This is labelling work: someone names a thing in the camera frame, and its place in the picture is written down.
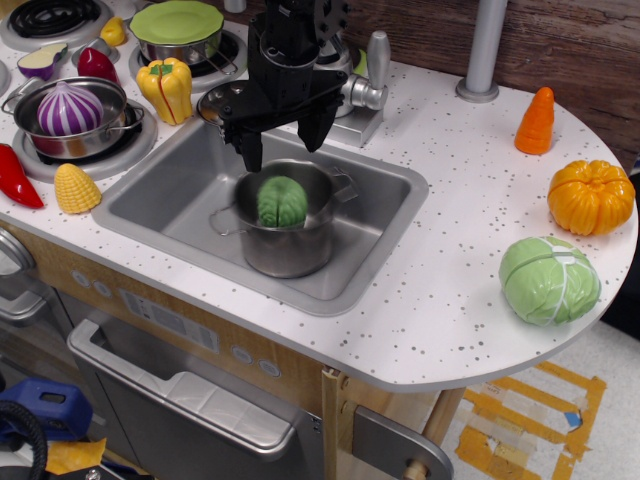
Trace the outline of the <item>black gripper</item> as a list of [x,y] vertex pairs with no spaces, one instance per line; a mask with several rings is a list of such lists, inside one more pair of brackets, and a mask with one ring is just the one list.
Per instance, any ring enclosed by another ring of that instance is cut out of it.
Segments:
[[318,71],[320,48],[339,30],[339,12],[262,12],[250,22],[249,79],[223,108],[225,140],[234,140],[250,173],[262,169],[261,133],[296,122],[308,152],[324,143],[343,103],[341,71]]

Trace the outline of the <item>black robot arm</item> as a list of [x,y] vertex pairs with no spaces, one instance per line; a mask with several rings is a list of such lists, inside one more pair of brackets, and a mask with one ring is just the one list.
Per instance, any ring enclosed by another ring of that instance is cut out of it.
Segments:
[[226,143],[247,171],[262,168],[261,134],[295,122],[306,149],[316,151],[331,129],[348,75],[317,70],[321,48],[346,26],[345,1],[267,1],[248,30],[248,80],[220,112]]

